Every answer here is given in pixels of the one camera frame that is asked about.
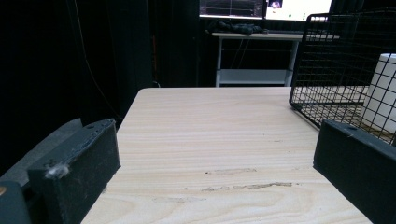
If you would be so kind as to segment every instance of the wire mesh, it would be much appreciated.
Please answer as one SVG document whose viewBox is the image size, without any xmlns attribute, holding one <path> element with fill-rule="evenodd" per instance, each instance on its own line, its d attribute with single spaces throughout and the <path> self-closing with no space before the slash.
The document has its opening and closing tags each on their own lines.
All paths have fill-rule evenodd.
<svg viewBox="0 0 396 224">
<path fill-rule="evenodd" d="M 307 18 L 290 105 L 320 127 L 351 124 L 396 145 L 396 8 Z"/>
</svg>

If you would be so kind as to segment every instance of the wood grain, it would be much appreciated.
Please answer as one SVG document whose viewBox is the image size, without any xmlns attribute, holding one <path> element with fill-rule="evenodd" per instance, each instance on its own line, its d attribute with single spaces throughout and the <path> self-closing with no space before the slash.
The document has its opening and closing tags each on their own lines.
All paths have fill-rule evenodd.
<svg viewBox="0 0 396 224">
<path fill-rule="evenodd" d="M 318 130 L 290 88 L 147 89 L 121 168 L 83 223 L 369 223 L 312 168 Z"/>
</svg>

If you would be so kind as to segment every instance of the computer monitor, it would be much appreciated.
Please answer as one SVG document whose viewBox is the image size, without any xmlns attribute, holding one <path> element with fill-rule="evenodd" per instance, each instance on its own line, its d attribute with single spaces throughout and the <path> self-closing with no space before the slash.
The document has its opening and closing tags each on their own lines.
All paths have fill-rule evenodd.
<svg viewBox="0 0 396 224">
<path fill-rule="evenodd" d="M 201 18 L 261 20 L 268 0 L 200 0 Z"/>
<path fill-rule="evenodd" d="M 306 21 L 311 14 L 328 13 L 332 0 L 269 0 L 265 19 Z"/>
</svg>

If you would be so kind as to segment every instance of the desk leg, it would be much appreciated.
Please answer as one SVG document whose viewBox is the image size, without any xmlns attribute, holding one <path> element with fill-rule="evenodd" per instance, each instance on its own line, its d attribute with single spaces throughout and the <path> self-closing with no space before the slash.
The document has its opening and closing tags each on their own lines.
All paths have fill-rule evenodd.
<svg viewBox="0 0 396 224">
<path fill-rule="evenodd" d="M 222 38 L 219 37 L 218 66 L 217 66 L 217 71 L 216 71 L 216 87 L 220 87 L 220 80 L 221 80 L 221 52 L 222 52 Z"/>
<path fill-rule="evenodd" d="M 291 86 L 291 80 L 293 78 L 294 62 L 297 57 L 298 45 L 299 45 L 299 41 L 293 41 L 293 46 L 291 49 L 290 60 L 289 60 L 289 68 L 286 71 L 286 76 L 285 76 L 285 86 Z"/>
</svg>

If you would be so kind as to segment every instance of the keyboard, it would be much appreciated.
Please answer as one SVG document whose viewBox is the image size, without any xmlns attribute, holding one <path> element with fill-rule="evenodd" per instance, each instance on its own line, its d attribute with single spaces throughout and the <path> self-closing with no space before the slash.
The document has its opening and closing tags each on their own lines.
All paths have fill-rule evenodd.
<svg viewBox="0 0 396 224">
<path fill-rule="evenodd" d="M 304 31 L 295 30 L 267 30 L 267 34 L 282 34 L 282 35 L 303 35 Z"/>
</svg>

